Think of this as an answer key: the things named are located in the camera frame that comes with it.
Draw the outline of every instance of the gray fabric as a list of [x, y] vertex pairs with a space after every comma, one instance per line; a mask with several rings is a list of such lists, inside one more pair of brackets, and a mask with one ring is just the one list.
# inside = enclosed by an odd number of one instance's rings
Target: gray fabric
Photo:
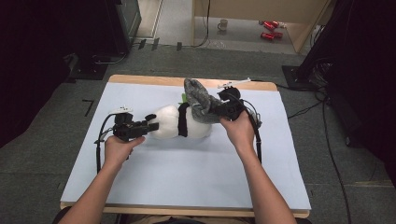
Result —
[[219, 116], [210, 111], [221, 105], [221, 100], [209, 95], [206, 88], [196, 79], [184, 79], [184, 91], [191, 106], [192, 117], [196, 121], [207, 124], [219, 123]]

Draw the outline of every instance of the stuffed animal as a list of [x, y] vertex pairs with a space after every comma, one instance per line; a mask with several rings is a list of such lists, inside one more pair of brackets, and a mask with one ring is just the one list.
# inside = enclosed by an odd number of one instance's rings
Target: stuffed animal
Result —
[[164, 106], [154, 112], [155, 119], [148, 123], [158, 122], [160, 128], [150, 134], [158, 139], [176, 136], [203, 138], [210, 135], [212, 123], [219, 123], [219, 116], [210, 111], [222, 102], [208, 94], [206, 88], [197, 80], [184, 80], [185, 103], [179, 108], [174, 105]]

